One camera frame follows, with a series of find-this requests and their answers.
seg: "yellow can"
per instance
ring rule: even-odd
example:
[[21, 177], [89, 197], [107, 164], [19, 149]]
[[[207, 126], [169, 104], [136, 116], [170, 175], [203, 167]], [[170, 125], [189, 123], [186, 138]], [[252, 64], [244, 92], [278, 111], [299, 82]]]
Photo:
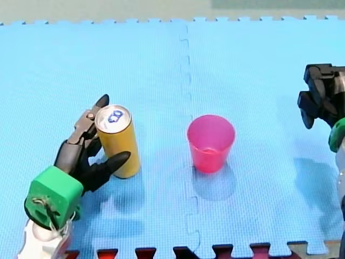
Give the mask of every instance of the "yellow can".
[[129, 159], [114, 175], [119, 178], [135, 175], [140, 169], [140, 159], [130, 112], [120, 105], [108, 105], [96, 114], [95, 126], [108, 158], [130, 151]]

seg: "pull tab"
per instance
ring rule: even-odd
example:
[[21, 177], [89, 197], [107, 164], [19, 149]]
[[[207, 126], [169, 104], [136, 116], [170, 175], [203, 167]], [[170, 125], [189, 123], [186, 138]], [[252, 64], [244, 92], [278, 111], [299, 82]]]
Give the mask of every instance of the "pull tab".
[[109, 121], [109, 123], [118, 122], [122, 116], [123, 116], [123, 112], [122, 112], [122, 111], [115, 110], [115, 111], [108, 117], [108, 121]]

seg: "foam floor tile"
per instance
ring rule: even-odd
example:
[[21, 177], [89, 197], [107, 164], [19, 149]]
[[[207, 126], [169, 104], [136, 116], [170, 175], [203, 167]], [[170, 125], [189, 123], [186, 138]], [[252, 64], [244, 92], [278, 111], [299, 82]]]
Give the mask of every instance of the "foam floor tile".
[[325, 240], [340, 239], [330, 128], [318, 121], [305, 129], [297, 97], [307, 89], [307, 64], [343, 65], [344, 25], [308, 17], [189, 23], [189, 115], [222, 115], [237, 132], [226, 167], [192, 179], [198, 213], [189, 228], [200, 233], [200, 258], [214, 258], [218, 244], [232, 244], [233, 257], [252, 257], [255, 243], [287, 256], [294, 241], [322, 254]]
[[[86, 259], [96, 258], [98, 249], [118, 249], [121, 259], [134, 258], [141, 247], [157, 248], [157, 258], [173, 258], [173, 247], [196, 246], [198, 236], [193, 240], [187, 233], [185, 176], [178, 170], [187, 150], [188, 119], [181, 108], [185, 32], [183, 23], [155, 21], [0, 28], [6, 111], [0, 129], [6, 193], [0, 197], [6, 208], [1, 258], [13, 258], [23, 245], [30, 181], [53, 164], [76, 120], [105, 93], [133, 114], [142, 168], [83, 197], [70, 248]], [[102, 160], [100, 152], [92, 161]]]

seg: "pink plastic cup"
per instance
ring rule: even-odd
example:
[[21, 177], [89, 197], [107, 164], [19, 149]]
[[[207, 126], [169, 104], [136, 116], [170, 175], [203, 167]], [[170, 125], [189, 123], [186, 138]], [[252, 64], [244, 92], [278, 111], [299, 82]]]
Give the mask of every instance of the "pink plastic cup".
[[196, 169], [214, 173], [225, 164], [235, 139], [235, 130], [220, 116], [204, 115], [189, 125], [187, 138]]

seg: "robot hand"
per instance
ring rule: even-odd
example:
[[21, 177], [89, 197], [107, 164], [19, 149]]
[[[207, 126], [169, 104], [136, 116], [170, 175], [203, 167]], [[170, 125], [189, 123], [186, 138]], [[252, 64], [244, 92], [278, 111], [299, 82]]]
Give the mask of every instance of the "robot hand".
[[130, 152], [124, 151], [104, 163], [88, 162], [101, 149], [95, 115], [108, 104], [109, 96], [105, 94], [82, 114], [72, 135], [61, 144], [54, 166], [31, 182], [24, 202], [29, 221], [18, 259], [61, 258], [71, 241], [72, 220], [80, 217], [80, 198], [104, 185], [130, 157]]
[[307, 65], [304, 81], [309, 91], [302, 91], [298, 107], [305, 126], [310, 129], [320, 118], [330, 127], [345, 117], [345, 67], [331, 64]]

